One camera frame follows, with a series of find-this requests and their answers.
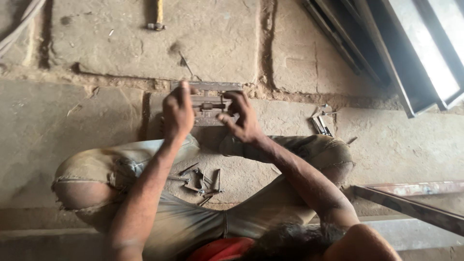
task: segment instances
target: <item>person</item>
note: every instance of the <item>person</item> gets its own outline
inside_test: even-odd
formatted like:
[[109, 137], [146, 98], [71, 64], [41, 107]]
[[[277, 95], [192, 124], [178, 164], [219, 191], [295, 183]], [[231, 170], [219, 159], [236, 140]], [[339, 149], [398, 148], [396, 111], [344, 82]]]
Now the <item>person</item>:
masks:
[[[52, 190], [67, 210], [107, 233], [111, 260], [400, 260], [360, 224], [339, 190], [353, 167], [348, 145], [325, 135], [266, 136], [247, 96], [228, 91], [229, 130], [219, 150], [273, 163], [282, 175], [241, 204], [206, 209], [163, 192], [173, 163], [199, 144], [187, 81], [163, 101], [164, 140], [80, 152], [57, 170]], [[238, 113], [236, 122], [230, 115]], [[315, 216], [320, 227], [307, 223]]]

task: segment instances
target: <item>rusty steel beam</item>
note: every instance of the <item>rusty steel beam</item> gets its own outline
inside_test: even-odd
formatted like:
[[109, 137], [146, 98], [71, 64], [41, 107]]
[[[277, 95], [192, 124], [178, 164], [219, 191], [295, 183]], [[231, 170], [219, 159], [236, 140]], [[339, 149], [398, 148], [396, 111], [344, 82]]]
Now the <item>rusty steel beam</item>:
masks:
[[401, 184], [363, 185], [366, 188], [378, 189], [397, 196], [435, 195], [464, 192], [464, 180], [418, 182]]
[[354, 195], [464, 236], [464, 216], [378, 189], [354, 186]]

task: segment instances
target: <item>concrete floor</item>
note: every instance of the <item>concrete floor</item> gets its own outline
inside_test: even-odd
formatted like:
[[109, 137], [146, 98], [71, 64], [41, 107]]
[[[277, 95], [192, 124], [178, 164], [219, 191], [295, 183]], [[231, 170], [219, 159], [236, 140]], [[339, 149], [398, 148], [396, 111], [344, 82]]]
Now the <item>concrete floor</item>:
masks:
[[[351, 144], [357, 165], [344, 189], [463, 179], [463, 104], [407, 119], [393, 90], [365, 73], [353, 74], [299, 0], [169, 1], [163, 32], [143, 29], [152, 17], [145, 11], [148, 2], [49, 1], [1, 61], [1, 231], [88, 228], [58, 210], [50, 191], [56, 168], [82, 150], [160, 138], [156, 115], [170, 79], [243, 83], [269, 135], [311, 135], [315, 130], [307, 119], [317, 105], [341, 111], [325, 119], [343, 140], [357, 137]], [[0, 0], [0, 36], [24, 3]], [[195, 76], [179, 65], [174, 49]], [[226, 192], [206, 207], [235, 206], [277, 177], [270, 164], [218, 155], [215, 146], [224, 128], [193, 132], [204, 145], [202, 153], [175, 165], [172, 173], [200, 162], [214, 179], [213, 171], [221, 168]], [[189, 202], [201, 200], [176, 181], [168, 181], [166, 189]], [[463, 213], [463, 198], [420, 200]], [[352, 201], [360, 216], [397, 213]], [[463, 251], [414, 250], [401, 256], [459, 260]]]

